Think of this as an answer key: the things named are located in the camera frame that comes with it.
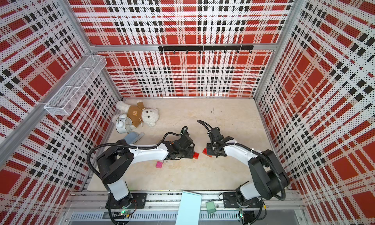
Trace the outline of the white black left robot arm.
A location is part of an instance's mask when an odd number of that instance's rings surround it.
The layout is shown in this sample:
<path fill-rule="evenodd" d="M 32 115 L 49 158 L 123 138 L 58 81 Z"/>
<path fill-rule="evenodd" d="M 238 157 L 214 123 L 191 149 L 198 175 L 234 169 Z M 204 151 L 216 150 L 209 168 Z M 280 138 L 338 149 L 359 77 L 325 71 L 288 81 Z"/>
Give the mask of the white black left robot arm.
<path fill-rule="evenodd" d="M 161 141 L 153 145 L 130 144 L 125 139 L 100 144 L 88 152 L 87 165 L 101 179 L 111 194 L 111 199 L 131 201 L 131 193 L 122 177 L 132 164 L 153 160 L 192 159 L 194 147 L 188 128 L 184 126 L 179 134 L 168 132 Z"/>

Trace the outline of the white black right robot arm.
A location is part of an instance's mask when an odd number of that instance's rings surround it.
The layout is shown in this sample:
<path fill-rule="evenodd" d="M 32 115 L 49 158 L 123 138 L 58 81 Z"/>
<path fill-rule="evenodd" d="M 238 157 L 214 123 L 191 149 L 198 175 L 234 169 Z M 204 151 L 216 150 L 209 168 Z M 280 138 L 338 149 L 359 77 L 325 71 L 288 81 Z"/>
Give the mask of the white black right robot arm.
<path fill-rule="evenodd" d="M 255 198 L 264 200 L 276 198 L 280 201 L 286 199 L 286 188 L 290 180 L 273 151 L 269 149 L 256 151 L 232 137 L 224 137 L 218 127 L 213 128 L 202 120 L 197 122 L 206 128 L 210 138 L 206 147 L 208 155 L 217 158 L 233 157 L 249 167 L 252 180 L 235 190 L 236 201 L 240 207 L 248 206 Z"/>

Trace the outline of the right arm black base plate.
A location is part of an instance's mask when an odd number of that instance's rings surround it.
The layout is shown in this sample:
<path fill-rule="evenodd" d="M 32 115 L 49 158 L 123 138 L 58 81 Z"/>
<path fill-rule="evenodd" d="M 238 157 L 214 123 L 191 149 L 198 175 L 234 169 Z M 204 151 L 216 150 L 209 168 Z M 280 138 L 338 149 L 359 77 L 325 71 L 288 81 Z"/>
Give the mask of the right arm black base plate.
<path fill-rule="evenodd" d="M 259 198 L 245 199 L 238 192 L 221 193 L 225 208 L 260 208 L 263 203 Z"/>

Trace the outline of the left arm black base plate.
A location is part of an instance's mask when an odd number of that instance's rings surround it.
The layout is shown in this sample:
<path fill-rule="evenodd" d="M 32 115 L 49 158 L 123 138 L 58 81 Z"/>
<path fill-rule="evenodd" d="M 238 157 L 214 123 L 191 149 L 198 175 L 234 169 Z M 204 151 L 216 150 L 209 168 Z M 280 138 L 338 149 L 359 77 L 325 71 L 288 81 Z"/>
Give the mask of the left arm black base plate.
<path fill-rule="evenodd" d="M 108 209 L 120 209 L 120 208 L 130 208 L 130 209 L 143 209 L 146 203 L 146 193 L 130 193 L 123 199 L 115 200 L 112 193 L 109 194 L 108 201 L 105 208 Z"/>

